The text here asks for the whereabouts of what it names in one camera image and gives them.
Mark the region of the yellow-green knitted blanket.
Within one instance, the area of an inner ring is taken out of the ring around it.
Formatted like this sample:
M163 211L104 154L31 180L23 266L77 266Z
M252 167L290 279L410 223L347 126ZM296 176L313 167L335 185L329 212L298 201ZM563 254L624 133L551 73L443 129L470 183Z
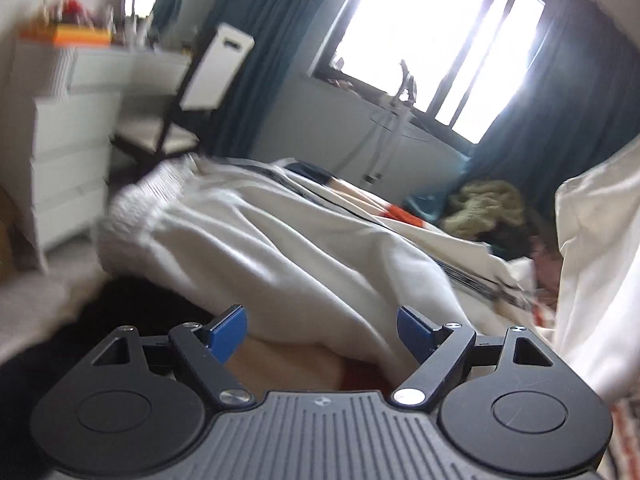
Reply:
M524 226L525 206L521 193L503 180L470 181L448 197L448 214L439 221L447 234L476 240L497 226Z

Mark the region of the white sweatpants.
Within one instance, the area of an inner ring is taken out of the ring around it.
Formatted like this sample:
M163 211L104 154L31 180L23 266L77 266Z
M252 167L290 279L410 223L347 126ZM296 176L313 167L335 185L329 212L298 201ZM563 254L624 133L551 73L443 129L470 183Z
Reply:
M555 195L563 258L556 353L604 400L639 382L639 147L631 143ZM118 193L98 227L113 274L146 278L218 313L247 308L250 333L321 344L399 382L413 368L399 307L486 335L534 326L528 263L434 226L381 217L352 186L329 188L286 160L168 160Z

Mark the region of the window with dark frame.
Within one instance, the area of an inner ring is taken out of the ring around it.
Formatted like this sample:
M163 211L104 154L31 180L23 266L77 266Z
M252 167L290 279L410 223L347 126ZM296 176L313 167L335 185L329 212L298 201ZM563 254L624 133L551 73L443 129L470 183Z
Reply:
M546 3L347 0L314 74L371 103L414 79L414 123L469 154L521 87Z

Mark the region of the white drawer dresser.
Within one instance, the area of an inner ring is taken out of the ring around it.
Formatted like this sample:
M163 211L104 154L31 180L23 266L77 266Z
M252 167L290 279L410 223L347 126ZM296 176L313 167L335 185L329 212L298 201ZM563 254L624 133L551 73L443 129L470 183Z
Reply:
M122 100L170 98L189 64L174 52L17 41L1 92L1 185L39 266L102 216Z

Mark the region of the teal right curtain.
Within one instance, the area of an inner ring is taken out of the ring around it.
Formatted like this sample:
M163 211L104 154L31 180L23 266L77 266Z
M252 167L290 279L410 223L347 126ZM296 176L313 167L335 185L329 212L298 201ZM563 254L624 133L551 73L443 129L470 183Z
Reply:
M553 220L559 186L637 136L639 50L593 0L547 0L535 44L465 177L508 181Z

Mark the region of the teal left curtain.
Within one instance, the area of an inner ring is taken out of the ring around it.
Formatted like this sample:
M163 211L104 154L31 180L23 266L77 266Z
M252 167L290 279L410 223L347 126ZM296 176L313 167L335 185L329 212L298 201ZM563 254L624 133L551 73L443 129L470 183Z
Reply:
M255 40L238 76L208 122L200 153L245 157L291 73L311 67L348 0L217 0L202 38L226 23Z

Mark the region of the orange box on dresser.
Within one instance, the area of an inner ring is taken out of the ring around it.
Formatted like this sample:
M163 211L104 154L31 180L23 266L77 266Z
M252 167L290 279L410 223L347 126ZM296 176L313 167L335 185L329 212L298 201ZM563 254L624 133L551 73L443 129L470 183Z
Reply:
M112 34L107 29L71 24L28 25L18 31L18 36L55 47L107 47L112 43Z

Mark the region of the teal curtain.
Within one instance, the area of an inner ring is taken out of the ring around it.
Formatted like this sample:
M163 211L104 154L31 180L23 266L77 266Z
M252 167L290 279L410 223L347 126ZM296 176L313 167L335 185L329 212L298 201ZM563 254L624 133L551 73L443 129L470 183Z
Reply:
M465 177L508 181L553 220L559 186L637 136L639 50L593 0L547 0L535 44Z
M226 23L255 40L238 76L208 122L200 153L245 157L291 73L311 67L348 0L217 0L202 38Z

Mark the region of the pink garment on pile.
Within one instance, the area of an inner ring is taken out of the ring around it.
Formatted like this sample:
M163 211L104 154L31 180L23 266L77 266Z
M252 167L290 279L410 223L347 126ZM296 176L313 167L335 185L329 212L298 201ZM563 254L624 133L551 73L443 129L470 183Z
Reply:
M539 236L530 239L530 258L532 258L537 282L537 297L551 309L558 302L563 259L558 252L552 252Z

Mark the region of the striped bed blanket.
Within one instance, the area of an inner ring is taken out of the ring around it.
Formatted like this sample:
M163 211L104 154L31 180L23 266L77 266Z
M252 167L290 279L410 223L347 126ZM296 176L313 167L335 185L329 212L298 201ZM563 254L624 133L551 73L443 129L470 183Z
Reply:
M1 367L3 478L617 476L524 263L302 165L164 162L96 249L96 298Z

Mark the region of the white garment steamer stand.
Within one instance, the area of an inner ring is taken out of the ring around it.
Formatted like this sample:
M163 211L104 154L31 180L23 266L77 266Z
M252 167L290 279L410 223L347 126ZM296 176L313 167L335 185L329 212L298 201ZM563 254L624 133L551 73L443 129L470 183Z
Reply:
M373 154L359 181L359 185L367 190L382 180L384 172L390 166L390 162L398 150L400 138L411 119L420 120L414 112L414 104L416 104L418 96L416 78L410 72L407 62L403 58L400 60L399 66L402 76L398 90L392 96L384 93L378 98L378 107L381 110L369 116L369 120L372 122L371 129L332 169L334 174L340 174L355 161L369 142L376 138Z

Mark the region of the black chair white back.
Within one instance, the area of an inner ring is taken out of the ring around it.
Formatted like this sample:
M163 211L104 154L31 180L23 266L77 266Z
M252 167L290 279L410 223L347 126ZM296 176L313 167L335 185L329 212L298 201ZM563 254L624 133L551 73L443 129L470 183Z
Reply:
M166 158L198 149L202 135L181 122L186 112L206 116L218 110L255 40L229 24L217 26L213 39L194 55L177 94L160 116L132 115L120 121L113 146L149 170Z

